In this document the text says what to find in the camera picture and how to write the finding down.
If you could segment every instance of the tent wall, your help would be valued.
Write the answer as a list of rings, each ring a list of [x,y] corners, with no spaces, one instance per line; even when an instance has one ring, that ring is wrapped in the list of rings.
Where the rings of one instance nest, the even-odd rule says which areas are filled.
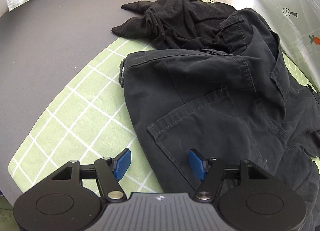
[[[0,16],[2,16],[6,11],[8,11],[8,5],[6,0],[0,0]]]

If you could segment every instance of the blue gripper pad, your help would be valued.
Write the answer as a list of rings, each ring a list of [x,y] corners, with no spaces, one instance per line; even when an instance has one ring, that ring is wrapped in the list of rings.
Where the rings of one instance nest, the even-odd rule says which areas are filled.
[[[191,150],[189,151],[189,165],[193,173],[196,175],[196,178],[200,181],[203,181],[206,175],[203,163],[200,158]]]
[[[120,181],[131,164],[131,151],[128,149],[116,162],[113,175],[117,181]]]

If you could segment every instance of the metal screw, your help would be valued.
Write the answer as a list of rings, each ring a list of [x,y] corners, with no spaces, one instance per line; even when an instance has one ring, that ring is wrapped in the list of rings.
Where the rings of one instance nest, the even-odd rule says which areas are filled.
[[[124,196],[124,194],[121,191],[111,191],[108,193],[108,197],[111,199],[121,199]]]
[[[196,197],[198,199],[201,199],[201,200],[208,200],[210,198],[212,198],[212,195],[209,193],[209,192],[206,192],[206,191],[200,191],[196,194]]]

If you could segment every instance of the clothing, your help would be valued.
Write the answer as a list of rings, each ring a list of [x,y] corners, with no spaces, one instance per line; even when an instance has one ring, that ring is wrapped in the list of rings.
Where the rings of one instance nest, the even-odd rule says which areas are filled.
[[[188,152],[248,159],[305,200],[302,230],[320,224],[320,97],[288,72],[279,37],[246,8],[220,23],[227,52],[156,50],[124,60],[120,82],[138,140],[164,192],[199,186]]]
[[[147,37],[156,49],[187,50],[218,50],[220,43],[214,40],[220,23],[236,11],[231,5],[200,0],[138,1],[121,8],[143,16],[112,28],[114,34],[133,39]]]

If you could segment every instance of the gray ribbed plate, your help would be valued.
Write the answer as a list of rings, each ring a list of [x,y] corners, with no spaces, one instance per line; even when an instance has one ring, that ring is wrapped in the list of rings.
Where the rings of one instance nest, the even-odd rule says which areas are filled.
[[[87,231],[235,231],[207,203],[186,193],[132,193],[129,200],[109,205]]]

